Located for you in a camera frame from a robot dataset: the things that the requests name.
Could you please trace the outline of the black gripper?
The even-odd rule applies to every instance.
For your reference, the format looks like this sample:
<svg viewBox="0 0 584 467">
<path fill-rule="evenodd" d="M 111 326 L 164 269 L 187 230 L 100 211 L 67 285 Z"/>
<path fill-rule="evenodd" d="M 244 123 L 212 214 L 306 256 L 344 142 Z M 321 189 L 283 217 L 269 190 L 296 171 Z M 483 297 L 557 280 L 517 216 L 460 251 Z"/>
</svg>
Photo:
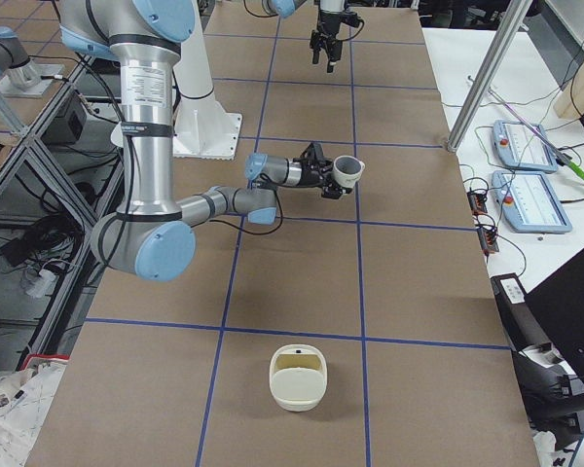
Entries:
<svg viewBox="0 0 584 467">
<path fill-rule="evenodd" d="M 321 196 L 327 199 L 340 199 L 350 195 L 353 189 L 334 186 L 333 163 L 333 160 L 324 156 L 320 143 L 311 142 L 299 157 L 302 170 L 299 185 L 306 188 L 321 188 Z"/>
<path fill-rule="evenodd" d="M 333 73 L 336 61 L 341 59 L 342 42 L 337 38 L 340 32 L 341 15 L 323 10 L 318 11 L 316 28 L 310 36 L 310 48 L 312 50 L 312 64 L 318 64 L 320 52 L 325 51 L 327 59 L 327 72 Z"/>
</svg>

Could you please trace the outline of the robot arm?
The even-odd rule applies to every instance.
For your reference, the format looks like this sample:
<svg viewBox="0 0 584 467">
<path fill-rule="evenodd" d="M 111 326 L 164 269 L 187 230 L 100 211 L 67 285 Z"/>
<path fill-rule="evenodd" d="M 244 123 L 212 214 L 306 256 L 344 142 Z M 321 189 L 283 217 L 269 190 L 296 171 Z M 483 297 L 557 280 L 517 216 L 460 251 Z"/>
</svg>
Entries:
<svg viewBox="0 0 584 467">
<path fill-rule="evenodd" d="M 257 14 L 248 8 L 243 1 L 244 10 L 255 18 L 289 18 L 306 4 L 304 0 L 262 1 L 262 14 Z M 344 40 L 338 37 L 342 24 L 353 23 L 359 26 L 359 17 L 351 11 L 346 1 L 317 1 L 318 10 L 315 28 L 310 35 L 312 63 L 317 65 L 322 52 L 327 57 L 326 72 L 333 73 L 335 66 L 341 60 Z"/>
<path fill-rule="evenodd" d="M 363 164 L 349 156 L 327 159 L 312 143 L 291 160 L 250 155 L 245 188 L 217 186 L 175 199 L 174 158 L 232 157 L 241 120 L 214 96 L 197 4 L 64 1 L 59 10 L 66 47 L 121 67 L 125 198 L 91 234 L 92 252 L 105 266 L 169 281 L 191 263 L 200 224 L 228 214 L 270 224 L 280 213 L 281 187 L 317 188 L 334 199 L 352 191 Z"/>
</svg>

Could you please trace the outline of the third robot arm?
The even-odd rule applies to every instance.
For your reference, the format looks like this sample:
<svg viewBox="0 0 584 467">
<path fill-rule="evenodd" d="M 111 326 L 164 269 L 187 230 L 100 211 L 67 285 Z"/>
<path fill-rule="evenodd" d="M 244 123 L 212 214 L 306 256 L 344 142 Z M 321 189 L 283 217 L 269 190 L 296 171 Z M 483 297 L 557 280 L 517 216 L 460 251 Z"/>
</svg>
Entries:
<svg viewBox="0 0 584 467">
<path fill-rule="evenodd" d="M 8 97 L 41 97 L 54 80 L 63 78 L 62 64 L 38 63 L 18 35 L 0 26 L 0 92 Z"/>
</svg>

